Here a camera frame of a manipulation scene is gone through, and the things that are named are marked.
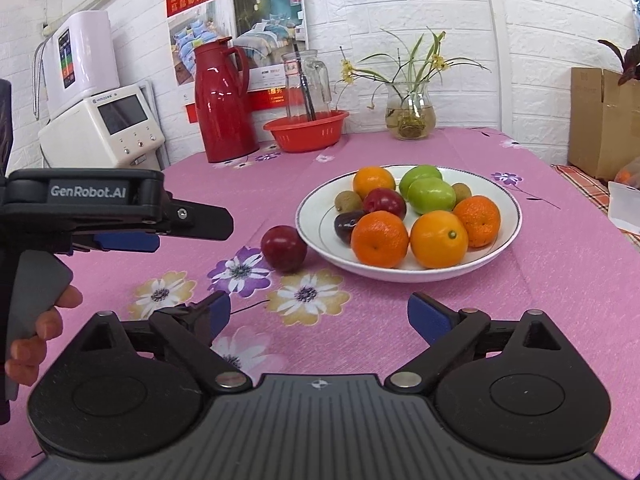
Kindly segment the person's left hand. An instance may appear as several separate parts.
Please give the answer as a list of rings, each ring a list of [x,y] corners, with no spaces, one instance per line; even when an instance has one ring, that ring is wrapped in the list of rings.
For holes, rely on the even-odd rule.
[[[19,385],[32,386],[39,375],[39,367],[47,356],[47,342],[58,338],[63,331],[63,319],[58,308],[73,309],[82,303],[82,293],[75,286],[68,286],[58,302],[39,315],[35,335],[14,340],[10,356],[4,363],[6,376]]]

